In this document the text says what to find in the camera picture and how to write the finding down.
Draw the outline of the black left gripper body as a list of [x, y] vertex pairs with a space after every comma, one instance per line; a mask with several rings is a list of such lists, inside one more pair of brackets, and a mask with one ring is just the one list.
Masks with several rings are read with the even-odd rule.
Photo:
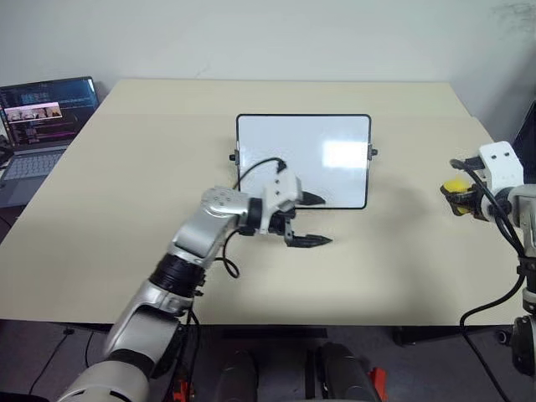
[[269, 233], [279, 235], [284, 238], [286, 243], [294, 243], [295, 235], [291, 226], [292, 220], [296, 217], [296, 210], [277, 211], [270, 219]]

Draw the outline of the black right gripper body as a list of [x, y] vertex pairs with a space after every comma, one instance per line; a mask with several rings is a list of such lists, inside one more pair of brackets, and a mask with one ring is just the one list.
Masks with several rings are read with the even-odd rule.
[[468, 205], [469, 209], [471, 211], [471, 214], [474, 219], [485, 219], [486, 216], [482, 212], [482, 200], [485, 198], [485, 194], [482, 191], [482, 188], [474, 183], [469, 189], [468, 189]]

